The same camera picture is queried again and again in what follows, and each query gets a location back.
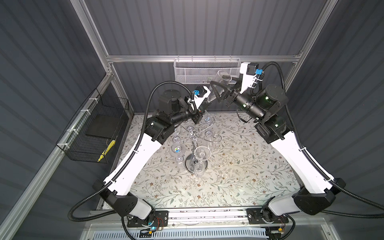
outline yellow tool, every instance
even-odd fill
[[[107,152],[115,145],[116,141],[115,140],[112,140],[111,143],[108,145],[108,147],[104,150],[104,152],[100,155],[100,158],[99,160],[97,160],[97,162],[100,162],[100,160],[102,158],[104,158],[104,156],[107,154]]]

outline white wire basket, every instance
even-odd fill
[[[175,69],[175,81],[183,84],[209,84],[219,70],[224,70],[232,77],[240,75],[241,61],[239,58],[231,58],[227,61],[180,61],[175,58],[173,67]]]

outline black mounting plate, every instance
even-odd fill
[[[247,209],[247,218],[249,221],[249,224],[266,224],[266,222],[263,220],[263,216],[260,214],[261,209]],[[289,219],[287,216],[283,216],[282,218],[276,217],[276,219],[272,223],[288,223]]]
[[[160,227],[166,227],[168,225],[168,211],[155,211],[155,218],[153,221],[153,224],[151,226],[157,227],[157,218],[162,219],[160,220]],[[138,219],[138,217],[133,216],[131,220],[129,220],[130,217],[128,217],[128,223],[127,227],[143,227],[141,224],[141,221]]]

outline floral pattern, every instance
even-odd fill
[[[172,138],[148,160],[136,177],[131,193],[156,208],[219,207],[262,205],[271,196],[279,196],[299,188],[293,171],[282,155],[267,144],[253,124],[241,122],[236,113],[216,113],[214,133],[222,136],[214,144],[208,169],[202,178],[184,171],[177,172],[170,155]],[[135,115],[120,162],[140,133],[143,115]],[[193,125],[182,123],[183,127]],[[179,136],[187,137],[182,129]],[[192,153],[192,142],[184,143],[185,157]],[[111,207],[105,204],[104,209]]]

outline black wire basket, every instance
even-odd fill
[[[68,124],[56,145],[71,160],[114,161],[129,121],[128,110],[128,99],[99,94],[87,110],[81,110],[84,113],[73,128],[69,129],[72,121]],[[59,142],[68,131],[67,141]]]

